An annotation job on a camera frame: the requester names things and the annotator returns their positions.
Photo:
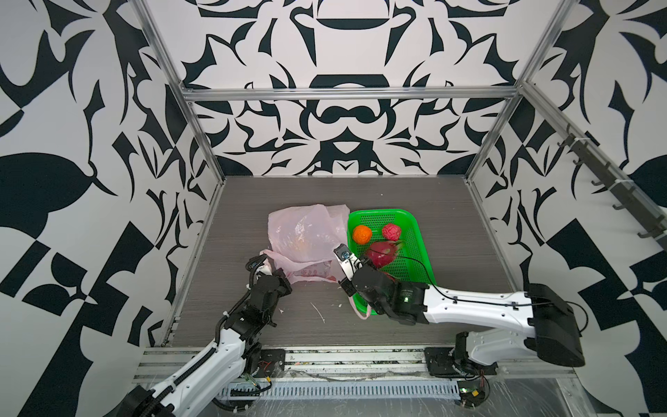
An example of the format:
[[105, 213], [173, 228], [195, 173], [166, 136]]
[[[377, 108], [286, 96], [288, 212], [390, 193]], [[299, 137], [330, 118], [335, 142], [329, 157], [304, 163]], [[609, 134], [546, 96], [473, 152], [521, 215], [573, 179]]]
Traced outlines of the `green plastic basket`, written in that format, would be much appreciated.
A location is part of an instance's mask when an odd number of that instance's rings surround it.
[[357, 210], [347, 222], [348, 246], [358, 258], [396, 280], [436, 283], [420, 226], [406, 210]]

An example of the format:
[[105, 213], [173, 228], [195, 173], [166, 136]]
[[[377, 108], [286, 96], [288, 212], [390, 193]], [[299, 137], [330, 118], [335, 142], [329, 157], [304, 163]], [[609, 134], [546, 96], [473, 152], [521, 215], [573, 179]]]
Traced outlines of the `pink dragon fruit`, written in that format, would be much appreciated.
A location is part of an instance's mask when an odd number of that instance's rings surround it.
[[377, 269], [382, 269], [397, 259], [403, 247], [403, 241], [375, 242], [367, 249], [365, 256]]

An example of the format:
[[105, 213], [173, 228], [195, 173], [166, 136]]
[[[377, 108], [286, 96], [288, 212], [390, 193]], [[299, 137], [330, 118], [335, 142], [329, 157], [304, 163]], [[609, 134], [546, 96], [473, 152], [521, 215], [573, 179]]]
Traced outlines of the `orange fruit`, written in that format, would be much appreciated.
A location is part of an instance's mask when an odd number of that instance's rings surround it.
[[352, 238], [358, 245], [366, 245], [371, 242], [373, 231], [366, 225], [358, 225], [354, 228]]

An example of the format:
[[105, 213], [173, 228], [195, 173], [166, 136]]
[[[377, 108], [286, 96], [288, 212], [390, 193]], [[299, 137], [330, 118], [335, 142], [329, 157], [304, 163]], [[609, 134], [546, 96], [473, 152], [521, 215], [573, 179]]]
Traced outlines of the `pink plastic bag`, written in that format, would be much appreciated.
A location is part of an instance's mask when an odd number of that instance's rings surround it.
[[334, 249], [347, 245], [347, 205], [315, 204], [283, 208], [269, 214], [269, 248], [262, 253], [288, 281], [338, 283], [342, 276]]

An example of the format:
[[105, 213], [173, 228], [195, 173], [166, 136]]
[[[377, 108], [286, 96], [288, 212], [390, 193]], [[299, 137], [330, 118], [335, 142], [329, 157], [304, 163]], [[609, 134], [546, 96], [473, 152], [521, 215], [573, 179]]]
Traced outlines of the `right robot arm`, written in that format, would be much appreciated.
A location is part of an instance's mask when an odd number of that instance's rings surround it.
[[491, 294], [399, 281], [369, 262], [340, 262], [340, 284], [379, 316], [402, 325], [456, 323], [479, 327], [457, 337], [453, 360], [491, 367], [498, 361], [537, 357], [566, 368], [585, 365], [581, 333], [571, 304], [549, 287]]

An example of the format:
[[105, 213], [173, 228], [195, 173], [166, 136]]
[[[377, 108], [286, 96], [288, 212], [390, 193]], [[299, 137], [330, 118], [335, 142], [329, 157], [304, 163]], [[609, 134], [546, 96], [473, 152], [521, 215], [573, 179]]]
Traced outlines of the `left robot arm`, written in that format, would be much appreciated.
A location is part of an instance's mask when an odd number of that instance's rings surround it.
[[253, 374], [260, 359], [262, 330], [275, 325], [282, 297], [292, 293], [281, 269], [262, 264], [251, 271], [248, 292], [215, 326], [215, 338], [182, 368], [150, 389], [134, 387], [109, 416], [196, 416], [229, 383]]

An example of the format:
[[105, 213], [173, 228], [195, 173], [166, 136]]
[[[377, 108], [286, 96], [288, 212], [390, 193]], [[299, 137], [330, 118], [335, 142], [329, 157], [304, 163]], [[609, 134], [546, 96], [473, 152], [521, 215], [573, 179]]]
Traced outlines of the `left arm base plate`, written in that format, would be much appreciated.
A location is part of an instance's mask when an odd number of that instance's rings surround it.
[[262, 349], [253, 358], [251, 375], [256, 378], [276, 377], [285, 367], [285, 349]]

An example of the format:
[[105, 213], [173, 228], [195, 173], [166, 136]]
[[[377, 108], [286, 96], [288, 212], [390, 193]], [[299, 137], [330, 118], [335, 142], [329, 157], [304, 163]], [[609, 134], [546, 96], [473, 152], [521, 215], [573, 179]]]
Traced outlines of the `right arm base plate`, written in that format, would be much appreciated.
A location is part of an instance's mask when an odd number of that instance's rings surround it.
[[426, 347], [424, 349], [427, 372], [441, 378], [472, 378], [485, 375], [497, 375], [498, 365], [480, 365], [472, 361], [463, 349], [456, 347]]

